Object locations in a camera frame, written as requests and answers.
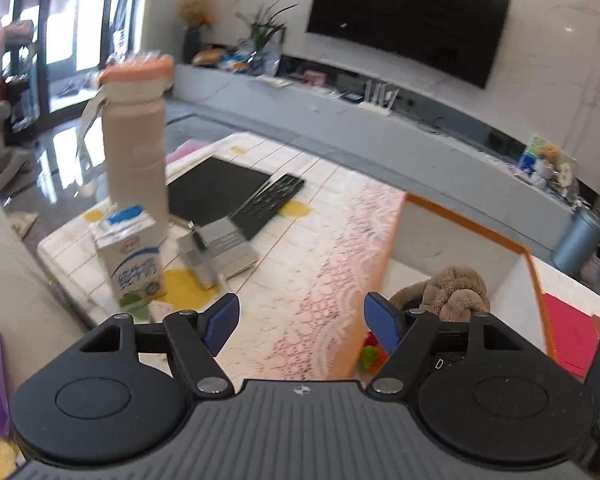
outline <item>water bottle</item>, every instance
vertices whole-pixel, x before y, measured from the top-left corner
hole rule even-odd
[[[84,136],[102,116],[111,201],[120,209],[141,205],[155,220],[160,241],[169,227],[162,95],[172,83],[171,56],[137,54],[110,63],[96,76],[99,90],[84,109],[78,136],[78,159],[84,160]]]

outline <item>television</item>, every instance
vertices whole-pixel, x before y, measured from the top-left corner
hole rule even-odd
[[[307,32],[410,57],[485,88],[510,0],[314,0]]]

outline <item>black screen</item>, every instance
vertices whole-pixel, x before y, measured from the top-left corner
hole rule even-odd
[[[269,177],[210,156],[167,186],[169,213],[199,226],[211,224],[235,213]]]
[[[314,0],[308,32],[411,57],[484,88],[509,0]]]

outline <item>milk carton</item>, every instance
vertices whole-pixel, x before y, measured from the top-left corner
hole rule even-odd
[[[155,221],[141,206],[93,224],[91,234],[122,310],[135,310],[164,294]]]

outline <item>dried flower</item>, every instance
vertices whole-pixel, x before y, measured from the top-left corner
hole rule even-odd
[[[182,0],[178,4],[178,15],[189,27],[210,25],[209,0]]]

